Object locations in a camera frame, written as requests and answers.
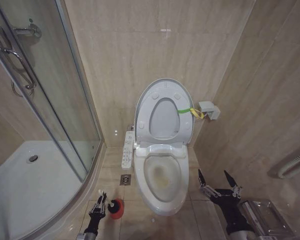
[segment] stain in toilet bowl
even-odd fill
[[[157,166],[153,169],[154,181],[159,189],[165,189],[169,185],[169,178],[165,173],[165,169],[161,166]]]

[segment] bidet control panel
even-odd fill
[[[122,155],[122,162],[121,162],[121,167],[123,169],[131,168],[134,138],[135,138],[135,131],[125,132],[125,140],[124,140],[123,155]]]

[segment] toilet seat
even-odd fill
[[[133,164],[143,200],[158,215],[170,216],[186,200],[194,117],[178,110],[193,108],[190,94],[174,79],[151,83],[135,111]]]
[[[136,107],[134,122],[136,143],[142,148],[152,144],[173,144],[180,148],[187,144],[192,137],[195,118],[190,112],[178,114],[178,110],[193,106],[190,94],[176,80],[163,78],[154,81],[144,90]],[[158,137],[155,128],[158,132],[169,129],[172,127],[172,121],[175,125],[178,122],[175,129],[177,133],[174,135],[172,131],[170,135]]]

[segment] yellow cable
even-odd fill
[[[197,109],[190,108],[190,112],[193,114],[193,116],[195,116],[198,119],[204,119],[204,117],[205,117],[204,113]]]

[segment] green strap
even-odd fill
[[[190,108],[184,109],[184,110],[178,110],[179,114],[185,114],[187,112],[190,112]]]

